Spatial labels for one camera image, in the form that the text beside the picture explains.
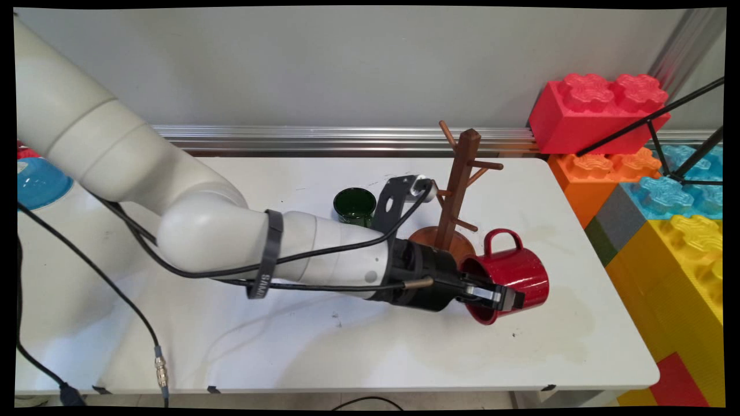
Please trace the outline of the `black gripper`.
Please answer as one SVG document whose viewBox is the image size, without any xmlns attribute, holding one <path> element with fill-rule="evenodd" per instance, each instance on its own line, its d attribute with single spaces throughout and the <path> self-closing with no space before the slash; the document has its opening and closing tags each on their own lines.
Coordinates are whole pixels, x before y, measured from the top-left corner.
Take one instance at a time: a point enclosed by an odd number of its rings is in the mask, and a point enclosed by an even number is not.
<svg viewBox="0 0 740 416">
<path fill-rule="evenodd" d="M 451 253 L 412 240 L 395 239 L 382 284 L 412 283 L 412 287 L 382 289 L 376 300 L 438 313 L 459 298 L 473 315 L 521 310 L 525 294 L 492 282 L 489 276 L 459 272 Z"/>
</svg>

